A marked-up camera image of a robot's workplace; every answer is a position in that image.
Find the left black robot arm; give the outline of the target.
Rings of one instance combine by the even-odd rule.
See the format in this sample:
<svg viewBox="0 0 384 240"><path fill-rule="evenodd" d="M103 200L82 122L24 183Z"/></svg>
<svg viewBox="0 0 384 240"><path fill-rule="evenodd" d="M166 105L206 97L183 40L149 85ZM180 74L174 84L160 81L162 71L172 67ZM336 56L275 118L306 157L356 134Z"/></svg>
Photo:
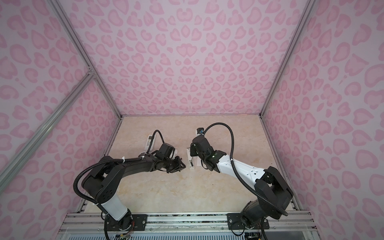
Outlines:
<svg viewBox="0 0 384 240"><path fill-rule="evenodd" d="M161 146L153 150L155 130L148 148L136 158L102 157L97 163L82 170L74 179L73 190L80 198L96 205L103 214L104 230L131 231L134 229L132 212L122 203L118 189L126 177L156 171L167 174L186 168L176 148L161 139Z"/></svg>

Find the long slim white remote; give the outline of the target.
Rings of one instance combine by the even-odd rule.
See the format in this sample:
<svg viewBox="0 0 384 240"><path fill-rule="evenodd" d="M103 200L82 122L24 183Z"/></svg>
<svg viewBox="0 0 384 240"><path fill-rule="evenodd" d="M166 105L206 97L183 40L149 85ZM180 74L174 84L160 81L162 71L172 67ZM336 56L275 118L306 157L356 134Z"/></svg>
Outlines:
<svg viewBox="0 0 384 240"><path fill-rule="evenodd" d="M190 148L187 148L188 165L190 170L195 169L194 158L191 156Z"/></svg>

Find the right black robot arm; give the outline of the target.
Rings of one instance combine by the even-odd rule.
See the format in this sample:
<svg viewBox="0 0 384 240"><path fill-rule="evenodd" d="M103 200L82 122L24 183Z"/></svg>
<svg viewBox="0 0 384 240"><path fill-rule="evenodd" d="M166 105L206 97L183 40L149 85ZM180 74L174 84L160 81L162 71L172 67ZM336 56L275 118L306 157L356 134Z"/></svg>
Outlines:
<svg viewBox="0 0 384 240"><path fill-rule="evenodd" d="M226 127L231 136L231 151L229 154L214 150L205 137L207 131L214 126ZM209 171L232 176L253 195L255 201L250 201L240 213L240 221L246 229L261 228L266 217L279 220L287 216L286 211L294 193L279 172L274 167L257 168L234 159L235 138L232 129L224 123L214 123L207 129L198 128L197 136L192 140L190 154L199 157Z"/></svg>

